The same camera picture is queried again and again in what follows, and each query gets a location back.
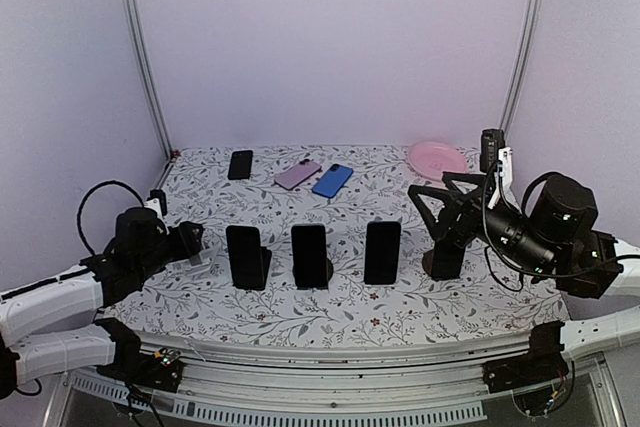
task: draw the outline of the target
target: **pink smartphone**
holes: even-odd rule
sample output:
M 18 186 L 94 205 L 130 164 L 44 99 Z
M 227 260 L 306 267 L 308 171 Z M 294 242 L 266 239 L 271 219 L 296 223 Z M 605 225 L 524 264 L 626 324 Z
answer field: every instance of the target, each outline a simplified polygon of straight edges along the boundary
M 275 182 L 287 190 L 293 190 L 297 185 L 307 180 L 322 167 L 309 159 L 304 159 L 289 170 L 275 176 Z

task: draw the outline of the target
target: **floral tablecloth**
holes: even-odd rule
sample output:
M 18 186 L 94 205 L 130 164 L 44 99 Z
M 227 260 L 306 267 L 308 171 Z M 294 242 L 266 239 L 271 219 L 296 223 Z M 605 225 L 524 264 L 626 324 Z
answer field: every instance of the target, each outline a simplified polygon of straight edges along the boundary
M 468 248 L 460 279 L 433 281 L 421 268 L 432 241 L 407 197 L 413 183 L 426 184 L 406 163 L 406 147 L 305 146 L 253 148 L 251 179 L 227 180 L 230 148 L 181 153 L 164 190 L 169 225 L 203 223 L 208 244 L 220 246 L 211 267 L 194 274 L 176 266 L 150 279 L 144 290 L 107 310 L 129 327 L 215 342 L 289 346 L 358 347 L 461 341 L 526 331 L 568 318 L 560 295 L 547 282 L 512 293 L 490 277 L 483 244 Z M 478 152 L 459 149 L 476 170 Z M 303 158 L 355 171 L 327 200 L 311 193 L 321 173 L 288 192 L 275 174 Z M 366 225 L 398 220 L 402 241 L 394 286 L 363 282 Z M 335 274 L 328 290 L 299 291 L 292 274 L 290 229 L 322 223 Z M 265 291 L 232 286 L 225 228 L 253 225 L 273 252 Z M 492 265 L 512 286 L 517 275 L 497 258 Z

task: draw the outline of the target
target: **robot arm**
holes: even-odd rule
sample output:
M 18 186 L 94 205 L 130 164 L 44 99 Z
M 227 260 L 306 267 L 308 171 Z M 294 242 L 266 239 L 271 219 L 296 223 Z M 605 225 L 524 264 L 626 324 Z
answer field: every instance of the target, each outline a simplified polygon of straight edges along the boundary
M 140 290 L 167 263 L 201 252 L 202 225 L 183 222 L 167 228 L 164 194 L 153 191 L 152 195 L 144 207 L 118 216 L 115 237 L 103 254 L 57 276 L 0 294 L 0 399 L 42 375 L 87 365 L 106 366 L 105 375 L 126 380 L 148 360 L 140 353 L 138 336 L 116 319 L 97 320 L 73 331 L 30 334 L 73 315 L 113 305 Z M 181 367 L 175 362 L 172 369 L 176 374 Z M 179 375 L 169 379 L 170 386 L 177 387 Z
M 443 175 L 447 189 L 411 186 L 409 197 L 435 241 L 423 263 L 434 279 L 459 276 L 467 245 L 478 238 L 510 269 L 531 282 L 555 281 L 569 295 L 640 296 L 640 249 L 592 230 L 598 215 L 593 192 L 557 172 L 540 176 L 525 191 L 522 208 L 507 203 L 511 149 L 502 132 L 483 132 L 480 167 L 485 175 Z M 455 181 L 476 188 L 463 193 Z M 527 201 L 544 184 L 531 213 Z M 437 219 L 420 196 L 444 202 Z M 491 392 L 510 390 L 568 374 L 567 361 L 640 341 L 640 306 L 591 320 L 549 322 L 534 327 L 529 351 L 483 366 Z

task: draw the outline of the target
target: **pink plate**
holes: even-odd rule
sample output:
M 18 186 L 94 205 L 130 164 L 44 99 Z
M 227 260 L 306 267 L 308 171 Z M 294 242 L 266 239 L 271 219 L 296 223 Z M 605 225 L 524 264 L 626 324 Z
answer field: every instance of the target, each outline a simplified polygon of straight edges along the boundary
M 453 147 L 438 142 L 420 142 L 409 148 L 409 165 L 429 180 L 442 182 L 443 172 L 467 171 L 467 160 Z

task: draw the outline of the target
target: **wire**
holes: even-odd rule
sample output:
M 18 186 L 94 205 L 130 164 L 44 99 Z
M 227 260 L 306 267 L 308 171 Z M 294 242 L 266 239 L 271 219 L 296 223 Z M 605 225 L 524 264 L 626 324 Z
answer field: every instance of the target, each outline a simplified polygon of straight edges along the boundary
M 91 197 L 97 190 L 109 185 L 117 185 L 118 187 L 122 187 L 123 189 L 129 191 L 136 198 L 136 200 L 140 202 L 140 205 L 144 206 L 144 201 L 142 200 L 142 197 L 140 197 L 140 194 L 138 194 L 133 189 L 133 187 L 125 184 L 124 182 L 120 182 L 119 180 L 107 180 L 105 182 L 100 182 L 99 184 L 89 189 L 89 191 L 82 198 L 80 206 L 78 207 L 78 212 L 76 214 L 76 227 L 78 228 L 78 236 L 80 236 L 80 240 L 92 256 L 96 255 L 96 251 L 93 250 L 93 247 L 91 247 L 91 245 L 89 245 L 89 242 L 84 235 L 84 231 L 82 230 L 82 211 L 84 210 L 84 206 L 87 203 L 87 200 L 89 200 L 89 197 Z
M 533 194 L 533 191 L 538 185 L 542 184 L 543 182 L 546 182 L 549 179 L 549 177 L 553 175 L 562 175 L 562 174 L 555 171 L 546 172 L 527 186 L 527 188 L 524 191 L 524 195 L 522 196 L 522 207 L 521 207 L 522 214 L 525 217 L 527 217 L 527 203 L 529 202 L 529 197 L 531 197 L 531 194 Z
M 38 386 L 38 389 L 35 392 L 25 392 L 24 390 L 20 390 L 18 387 L 16 387 L 16 392 L 18 392 L 20 395 L 24 395 L 25 397 L 37 397 L 42 393 L 42 384 L 40 383 L 39 379 L 34 379 L 33 381 Z
M 129 395 L 127 396 L 127 402 L 129 404 L 129 414 L 131 419 L 134 421 L 134 423 L 138 427 L 144 427 L 144 425 L 142 425 L 142 423 L 140 423 L 140 421 L 136 419 L 135 415 L 133 414 L 132 399 L 148 405 L 149 408 L 151 409 L 151 412 L 153 412 L 153 416 L 155 417 L 157 424 L 160 427 L 164 427 L 162 418 L 158 414 L 158 411 L 156 410 L 155 405 L 153 405 L 153 402 L 151 402 L 150 396 L 142 392 L 138 387 L 134 385 L 135 382 L 139 382 L 142 379 L 149 377 L 150 375 L 152 375 L 162 367 L 163 367 L 163 364 L 159 363 L 155 359 L 155 357 L 151 359 L 147 359 L 145 362 L 142 362 L 141 364 L 138 365 L 136 372 L 132 374 L 130 378 L 125 382 L 127 389 L 129 389 Z
M 489 246 L 491 247 L 491 249 L 493 249 L 493 251 L 495 252 L 495 254 L 498 256 L 498 258 L 511 270 L 518 272 L 519 274 L 522 275 L 529 275 L 531 277 L 539 277 L 541 279 L 572 279 L 574 277 L 580 277 L 581 275 L 587 274 L 589 272 L 593 272 L 595 270 L 598 270 L 600 268 L 602 268 L 604 265 L 607 264 L 612 264 L 615 262 L 618 262 L 620 260 L 628 260 L 628 259 L 640 259 L 640 254 L 624 254 L 624 255 L 618 255 L 616 257 L 612 257 L 610 259 L 606 259 L 603 260 L 601 262 L 597 262 L 595 264 L 593 264 L 591 267 L 588 267 L 586 269 L 583 269 L 579 272 L 573 272 L 571 274 L 546 274 L 543 272 L 531 272 L 529 270 L 524 270 L 521 269 L 520 267 L 518 267 L 517 265 L 515 265 L 514 263 L 512 263 L 509 259 L 507 259 L 495 246 L 495 244 L 493 243 L 493 241 L 491 240 L 491 237 L 489 236 L 489 229 L 487 228 L 487 191 L 488 191 L 488 187 L 489 187 L 489 181 L 491 179 L 491 175 L 495 172 L 496 168 L 498 167 L 498 161 L 494 162 L 493 164 L 491 164 L 491 167 L 489 167 L 489 170 L 487 171 L 487 175 L 484 179 L 484 182 L 482 184 L 482 197 L 481 197 L 481 210 L 482 210 L 482 229 L 484 232 L 484 236 L 487 239 L 487 243 L 489 244 Z M 539 181 L 539 179 L 541 179 L 542 177 L 544 177 L 544 175 L 538 177 L 538 179 L 536 179 L 536 181 Z
M 520 287 L 517 289 L 514 289 L 513 287 L 509 287 L 508 285 L 505 285 L 496 274 L 494 274 L 493 269 L 491 268 L 491 259 L 489 259 L 489 246 L 487 245 L 484 248 L 484 258 L 487 261 L 487 267 L 489 268 L 489 273 L 491 274 L 491 277 L 493 277 L 493 280 L 495 280 L 503 289 L 507 289 L 510 292 L 522 292 L 522 289 L 524 288 L 524 276 L 522 274 L 519 275 L 519 280 L 520 280 Z
M 153 402 L 151 402 L 151 399 L 149 398 L 149 396 L 147 394 L 144 394 L 135 385 L 128 384 L 127 388 L 129 389 L 129 395 L 127 395 L 127 403 L 129 404 L 130 418 L 133 420 L 133 422 L 138 427 L 144 427 L 144 425 L 142 425 L 142 423 L 136 418 L 136 416 L 133 413 L 133 402 L 132 402 L 132 400 L 137 400 L 138 402 L 147 404 L 149 406 L 149 408 L 151 409 L 151 412 L 153 412 L 153 416 L 154 416 L 157 424 L 160 427 L 165 427 L 164 423 L 162 422 L 162 418 L 160 417 L 160 414 L 158 414 L 158 411 L 156 410 L 155 405 L 153 405 Z
M 567 402 L 569 402 L 569 399 L 571 398 L 571 394 L 573 394 L 575 386 L 576 386 L 576 363 L 574 361 L 571 361 L 571 384 L 569 385 L 569 391 L 565 394 L 564 398 L 562 399 L 562 402 L 559 402 L 554 406 L 552 406 L 549 412 L 556 412 L 561 407 L 563 407 Z
M 562 408 L 573 394 L 575 384 L 576 384 L 576 364 L 575 362 L 571 362 L 571 384 L 569 384 L 569 389 L 564 393 L 562 400 L 559 403 L 555 403 L 556 400 L 562 395 L 562 387 L 564 387 L 566 383 L 566 378 L 562 375 L 562 373 L 558 372 L 560 377 L 560 385 L 558 388 L 554 389 L 554 392 L 551 394 L 551 397 L 547 402 L 540 405 L 535 411 L 531 409 L 526 410 L 526 408 L 520 403 L 520 397 L 514 396 L 513 392 L 511 393 L 511 399 L 513 400 L 513 404 L 516 408 L 525 416 L 530 419 L 535 419 L 538 417 L 547 416 L 553 412 L 557 412 L 560 408 Z

